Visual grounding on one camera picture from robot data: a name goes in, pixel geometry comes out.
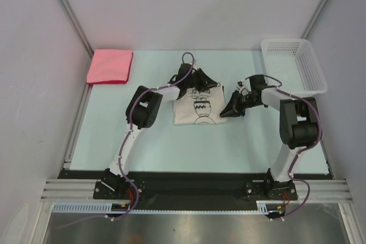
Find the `white and dark green t-shirt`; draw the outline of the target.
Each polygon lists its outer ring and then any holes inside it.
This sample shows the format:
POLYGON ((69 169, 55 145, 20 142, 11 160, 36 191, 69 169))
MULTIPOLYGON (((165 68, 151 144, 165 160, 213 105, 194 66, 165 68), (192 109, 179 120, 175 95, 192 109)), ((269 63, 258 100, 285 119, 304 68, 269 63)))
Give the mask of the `white and dark green t-shirt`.
POLYGON ((216 125, 226 123, 227 119, 220 117, 220 112, 224 107, 224 89, 220 83, 203 91, 189 88, 182 98, 174 102, 174 124, 216 125))

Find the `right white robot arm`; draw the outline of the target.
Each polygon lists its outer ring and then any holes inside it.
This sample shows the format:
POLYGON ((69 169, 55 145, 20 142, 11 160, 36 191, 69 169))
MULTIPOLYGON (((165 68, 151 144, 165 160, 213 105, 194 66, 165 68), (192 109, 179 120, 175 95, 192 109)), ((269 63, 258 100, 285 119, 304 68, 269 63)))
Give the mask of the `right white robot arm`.
POLYGON ((279 111, 279 134, 282 141, 275 163, 269 168, 270 181, 264 184, 264 193, 277 199, 284 193, 282 182, 293 179, 293 169, 303 153, 314 148, 323 134, 321 119, 314 97, 300 97, 281 90, 276 78, 257 74, 237 83, 228 104, 220 112, 221 118, 243 117, 247 109, 264 106, 279 111))

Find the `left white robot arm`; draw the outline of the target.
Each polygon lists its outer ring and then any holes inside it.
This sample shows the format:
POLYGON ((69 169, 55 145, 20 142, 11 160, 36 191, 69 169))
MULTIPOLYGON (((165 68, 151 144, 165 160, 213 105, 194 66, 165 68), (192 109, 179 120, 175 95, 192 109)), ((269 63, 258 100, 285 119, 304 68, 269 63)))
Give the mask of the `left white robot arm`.
POLYGON ((129 172, 130 155, 137 137, 143 129, 153 126, 162 102, 176 101, 182 98, 188 89, 206 91, 218 85, 202 69, 196 69, 194 63, 182 63, 178 73, 160 87, 139 86, 126 109, 127 129, 120 149, 116 153, 108 172, 123 178, 129 172))

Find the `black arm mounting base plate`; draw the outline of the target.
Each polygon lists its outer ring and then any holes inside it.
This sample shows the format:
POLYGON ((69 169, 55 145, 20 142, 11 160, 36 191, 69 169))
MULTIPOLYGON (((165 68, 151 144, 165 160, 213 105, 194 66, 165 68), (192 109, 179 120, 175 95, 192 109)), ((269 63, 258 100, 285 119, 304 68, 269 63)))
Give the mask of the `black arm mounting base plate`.
POLYGON ((132 172, 128 179, 107 171, 62 170, 58 179, 92 181, 95 200, 136 202, 138 210, 253 210, 257 201, 297 202, 304 181, 330 174, 296 174, 289 183, 272 183, 264 173, 132 172))

